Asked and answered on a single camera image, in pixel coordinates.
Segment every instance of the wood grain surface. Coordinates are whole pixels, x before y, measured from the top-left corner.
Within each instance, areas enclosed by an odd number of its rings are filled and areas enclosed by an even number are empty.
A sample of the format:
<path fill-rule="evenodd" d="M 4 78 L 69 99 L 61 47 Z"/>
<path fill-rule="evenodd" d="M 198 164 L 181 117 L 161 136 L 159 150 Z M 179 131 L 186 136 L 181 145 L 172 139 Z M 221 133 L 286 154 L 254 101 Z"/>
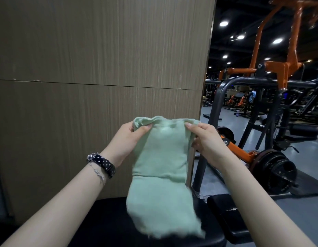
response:
<path fill-rule="evenodd" d="M 202 90 L 215 0 L 0 0 L 0 79 Z"/>
<path fill-rule="evenodd" d="M 0 177 L 12 213 L 24 222 L 137 116 L 196 118 L 202 91 L 0 81 Z M 131 161 L 100 198 L 126 196 Z"/>

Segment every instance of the silver bracelet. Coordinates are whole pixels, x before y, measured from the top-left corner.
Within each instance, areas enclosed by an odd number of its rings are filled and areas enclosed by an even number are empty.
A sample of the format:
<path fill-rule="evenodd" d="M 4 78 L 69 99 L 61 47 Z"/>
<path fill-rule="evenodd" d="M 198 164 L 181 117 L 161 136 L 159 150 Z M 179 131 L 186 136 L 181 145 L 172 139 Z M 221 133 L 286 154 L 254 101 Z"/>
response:
<path fill-rule="evenodd" d="M 101 181 L 104 182 L 104 181 L 106 180 L 106 178 L 103 177 L 103 175 L 101 175 L 101 174 L 99 173 L 99 171 L 96 170 L 96 169 L 91 165 L 91 163 L 89 163 L 89 165 L 90 165 L 91 168 L 94 170 L 94 172 L 97 174 L 97 176 L 99 176 L 99 178 L 101 179 Z"/>

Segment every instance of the gym floor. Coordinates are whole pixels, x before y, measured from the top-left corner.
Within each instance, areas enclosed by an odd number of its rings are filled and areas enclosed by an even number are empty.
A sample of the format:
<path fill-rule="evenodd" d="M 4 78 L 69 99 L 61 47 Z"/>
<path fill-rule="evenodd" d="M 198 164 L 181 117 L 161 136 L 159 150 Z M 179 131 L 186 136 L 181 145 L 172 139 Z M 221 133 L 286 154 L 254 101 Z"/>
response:
<path fill-rule="evenodd" d="M 210 114 L 211 107 L 202 107 L 201 122 L 208 123 L 208 119 L 203 114 Z M 233 111 L 222 108 L 219 126 L 226 126 L 234 133 L 237 144 L 241 139 L 244 129 L 248 123 L 248 119 L 244 117 L 236 117 Z M 255 145 L 260 136 L 259 131 L 252 130 L 244 150 L 254 150 Z M 307 141 L 293 144 L 299 150 L 297 153 L 294 149 L 288 148 L 284 154 L 295 163 L 297 169 L 311 175 L 318 180 L 318 140 Z M 259 149 L 264 150 L 264 140 Z M 197 167 L 197 160 L 194 162 L 194 171 Z M 214 175 L 213 171 L 206 167 L 205 175 L 200 189 L 201 195 L 205 200 L 216 194 L 229 193 L 225 185 Z M 318 246 L 318 197 L 302 198 L 302 199 L 281 199 L 276 203 L 284 210 L 284 212 L 304 231 L 304 233 Z M 251 247 L 254 243 L 240 244 L 238 246 Z"/>

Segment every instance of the black star-patterned watch strap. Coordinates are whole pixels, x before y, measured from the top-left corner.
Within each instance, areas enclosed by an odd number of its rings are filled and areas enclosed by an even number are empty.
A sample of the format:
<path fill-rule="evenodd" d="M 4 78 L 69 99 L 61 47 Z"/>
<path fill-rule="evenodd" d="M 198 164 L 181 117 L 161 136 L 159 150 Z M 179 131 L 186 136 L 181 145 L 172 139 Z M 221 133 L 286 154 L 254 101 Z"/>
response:
<path fill-rule="evenodd" d="M 112 165 L 110 161 L 99 155 L 98 152 L 88 155 L 87 160 L 88 162 L 94 162 L 99 165 L 107 173 L 109 178 L 112 178 L 116 173 L 115 166 Z"/>

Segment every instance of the dark ceiling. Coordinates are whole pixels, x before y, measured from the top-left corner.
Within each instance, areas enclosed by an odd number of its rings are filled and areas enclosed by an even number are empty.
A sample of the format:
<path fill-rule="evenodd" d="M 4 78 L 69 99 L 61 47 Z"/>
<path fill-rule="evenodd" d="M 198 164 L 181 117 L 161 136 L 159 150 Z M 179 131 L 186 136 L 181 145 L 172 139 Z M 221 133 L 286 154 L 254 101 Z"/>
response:
<path fill-rule="evenodd" d="M 275 7 L 270 0 L 217 0 L 214 26 L 209 53 L 207 75 L 216 76 L 226 67 L 248 67 L 250 64 L 257 28 L 263 19 Z M 312 9 L 305 9 L 302 16 L 301 31 L 298 38 L 297 52 L 299 61 L 311 59 L 306 63 L 303 80 L 315 79 L 318 76 L 318 21 L 309 29 L 307 18 Z M 266 24 L 263 30 L 257 61 L 270 57 L 272 61 L 285 61 L 287 56 L 290 30 L 294 11 L 282 8 Z M 220 27 L 221 21 L 229 24 Z M 272 44 L 277 38 L 283 38 L 279 44 Z M 301 74 L 293 78 L 300 79 Z"/>

